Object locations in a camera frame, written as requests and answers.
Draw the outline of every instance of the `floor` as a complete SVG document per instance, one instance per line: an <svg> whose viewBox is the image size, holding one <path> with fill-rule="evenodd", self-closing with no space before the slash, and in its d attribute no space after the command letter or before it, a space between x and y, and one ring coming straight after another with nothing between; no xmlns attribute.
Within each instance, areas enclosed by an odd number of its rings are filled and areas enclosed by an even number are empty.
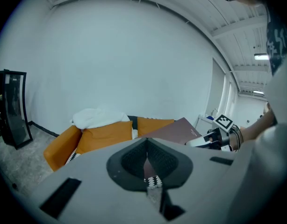
<svg viewBox="0 0 287 224"><path fill-rule="evenodd" d="M43 152L55 137L33 125L30 126L30 132L33 141L18 150L6 145L0 137L0 172L8 186L15 183L18 191L26 197L53 173Z"/></svg>

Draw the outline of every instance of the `ceiling light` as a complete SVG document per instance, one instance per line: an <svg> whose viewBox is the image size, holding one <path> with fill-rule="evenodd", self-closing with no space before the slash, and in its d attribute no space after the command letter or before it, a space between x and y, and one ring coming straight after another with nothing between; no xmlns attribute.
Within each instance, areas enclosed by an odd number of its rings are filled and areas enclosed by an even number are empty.
<svg viewBox="0 0 287 224"><path fill-rule="evenodd" d="M261 91L253 91L253 92L256 94L264 95L264 92L261 92Z"/></svg>
<svg viewBox="0 0 287 224"><path fill-rule="evenodd" d="M269 56L267 53L255 54L255 60L269 60Z"/></svg>

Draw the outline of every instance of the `orange couch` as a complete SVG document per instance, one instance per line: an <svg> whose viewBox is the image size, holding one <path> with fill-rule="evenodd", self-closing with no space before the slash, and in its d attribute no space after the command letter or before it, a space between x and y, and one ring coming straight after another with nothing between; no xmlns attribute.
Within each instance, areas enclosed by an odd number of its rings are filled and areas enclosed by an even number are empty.
<svg viewBox="0 0 287 224"><path fill-rule="evenodd" d="M44 151L44 157L53 171L65 165L81 136L81 130L71 126L49 144Z"/></svg>

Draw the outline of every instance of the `person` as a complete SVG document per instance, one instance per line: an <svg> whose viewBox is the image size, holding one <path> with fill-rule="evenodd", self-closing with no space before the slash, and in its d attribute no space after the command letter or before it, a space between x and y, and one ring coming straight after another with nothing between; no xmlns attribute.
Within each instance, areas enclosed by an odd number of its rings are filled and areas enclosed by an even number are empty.
<svg viewBox="0 0 287 224"><path fill-rule="evenodd" d="M268 102L265 103L263 114L266 114L270 110L270 104Z"/></svg>
<svg viewBox="0 0 287 224"><path fill-rule="evenodd" d="M241 3L253 6L263 4L266 7L267 23L267 53L272 75L282 65L287 55L287 0L237 0ZM241 130L242 140L256 139L265 129L275 124L272 109L269 109L259 120L248 128ZM230 146L238 149L238 139L235 134L230 135Z"/></svg>

